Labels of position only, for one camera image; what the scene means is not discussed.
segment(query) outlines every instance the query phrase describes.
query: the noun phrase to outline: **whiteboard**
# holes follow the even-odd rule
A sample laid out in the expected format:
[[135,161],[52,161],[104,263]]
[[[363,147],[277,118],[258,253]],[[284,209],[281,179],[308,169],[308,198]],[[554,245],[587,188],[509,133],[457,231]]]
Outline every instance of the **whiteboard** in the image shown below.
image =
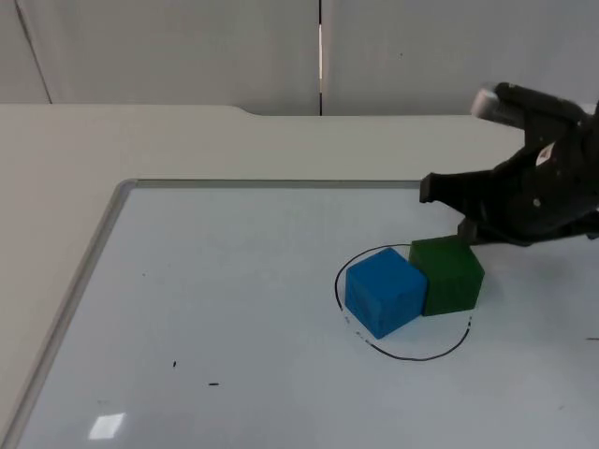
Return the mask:
[[430,362],[376,352],[340,310],[333,279],[353,255],[455,231],[456,212],[405,187],[124,184],[12,438],[23,449],[596,447],[599,259],[585,238],[475,248],[487,274],[472,313],[420,317],[376,342],[433,355],[472,315],[463,345]]

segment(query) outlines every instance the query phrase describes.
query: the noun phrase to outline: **black marker line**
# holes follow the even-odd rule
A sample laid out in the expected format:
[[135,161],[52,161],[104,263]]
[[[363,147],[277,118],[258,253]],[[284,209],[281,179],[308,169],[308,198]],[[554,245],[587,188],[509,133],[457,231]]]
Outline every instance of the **black marker line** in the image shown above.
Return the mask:
[[394,358],[395,360],[402,360],[402,361],[406,361],[406,362],[428,362],[429,360],[434,360],[435,358],[445,357],[446,355],[451,354],[456,349],[458,349],[460,347],[460,345],[462,343],[464,343],[464,340],[466,340],[466,337],[468,337],[468,334],[470,333],[470,324],[471,323],[472,323],[472,316],[468,320],[468,326],[466,327],[466,331],[464,332],[464,335],[461,336],[460,341],[458,341],[455,345],[453,345],[451,348],[449,348],[444,353],[440,353],[438,355],[431,355],[430,357],[403,357],[403,356],[400,356],[400,355],[394,355],[392,353],[388,353],[384,349],[379,348],[374,343],[370,343],[368,340],[366,340],[366,342],[372,348],[374,348],[376,351],[378,351],[379,353],[381,353],[383,355],[386,355],[387,357]]
[[[371,248],[369,250],[363,251],[358,255],[355,255],[354,257],[352,257],[351,259],[349,259],[347,262],[345,262],[345,264],[343,264],[343,266],[341,267],[341,269],[339,270],[339,272],[337,273],[337,276],[335,276],[335,283],[334,283],[334,287],[335,287],[335,299],[337,299],[337,305],[339,306],[339,310],[343,311],[343,306],[341,304],[341,300],[339,298],[339,278],[341,278],[341,275],[343,273],[343,271],[356,259],[358,259],[359,257],[361,257],[364,254],[370,253],[372,251],[376,251],[376,250],[382,250],[384,248],[394,248],[396,246],[411,246],[408,243],[397,243],[394,245],[381,245],[381,246],[377,246],[375,248]],[[345,316],[345,321],[349,323],[349,319],[347,318],[347,316]],[[360,335],[360,333],[358,331],[356,331],[356,335],[358,335],[362,340],[365,340],[368,345],[370,347],[372,347],[373,349],[375,349],[376,351],[378,351],[379,353],[381,353],[382,355],[386,355],[387,357],[391,357],[395,360],[401,360],[404,362],[428,362],[430,360],[434,360],[436,358],[441,358],[441,357],[445,357],[446,355],[449,355],[451,353],[453,353],[456,349],[458,349],[462,343],[464,343],[464,341],[466,340],[466,337],[468,337],[468,334],[470,334],[470,326],[472,324],[472,315],[470,315],[470,318],[468,319],[468,326],[466,326],[466,330],[464,331],[464,334],[461,336],[461,339],[454,344],[451,348],[449,348],[448,350],[446,350],[443,353],[440,353],[438,355],[431,355],[429,357],[404,357],[401,355],[394,355],[392,353],[388,353],[387,351],[385,351],[384,349],[379,348],[378,346],[376,346],[374,343],[371,343],[369,340],[365,340],[364,337],[362,337]]]

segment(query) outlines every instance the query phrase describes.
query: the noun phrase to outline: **blue cube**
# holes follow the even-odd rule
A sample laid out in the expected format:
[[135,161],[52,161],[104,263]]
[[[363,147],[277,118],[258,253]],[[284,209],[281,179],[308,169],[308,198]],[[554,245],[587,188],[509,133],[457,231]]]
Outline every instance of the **blue cube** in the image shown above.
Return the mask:
[[427,278],[391,248],[345,274],[345,307],[377,339],[418,317],[426,293]]

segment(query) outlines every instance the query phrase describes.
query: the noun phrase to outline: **white table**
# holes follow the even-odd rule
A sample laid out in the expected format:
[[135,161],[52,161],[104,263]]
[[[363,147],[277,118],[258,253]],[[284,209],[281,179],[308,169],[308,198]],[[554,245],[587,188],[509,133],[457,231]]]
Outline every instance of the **white table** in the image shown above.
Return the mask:
[[[452,234],[455,211],[405,182],[131,184],[61,313],[18,449],[596,448],[586,238],[476,247],[473,311],[373,340],[335,301],[341,265]],[[363,339],[411,357],[463,344],[410,362]]]
[[519,131],[470,117],[257,117],[227,107],[0,106],[0,424],[118,182],[417,180],[491,167]]

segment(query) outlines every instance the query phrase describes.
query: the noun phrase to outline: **green cube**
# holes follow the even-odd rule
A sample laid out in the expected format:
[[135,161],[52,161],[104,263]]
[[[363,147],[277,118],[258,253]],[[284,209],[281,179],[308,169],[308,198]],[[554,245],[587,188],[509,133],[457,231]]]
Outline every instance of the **green cube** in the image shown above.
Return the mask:
[[460,238],[413,241],[410,263],[429,279],[423,315],[468,311],[475,307],[485,270]]

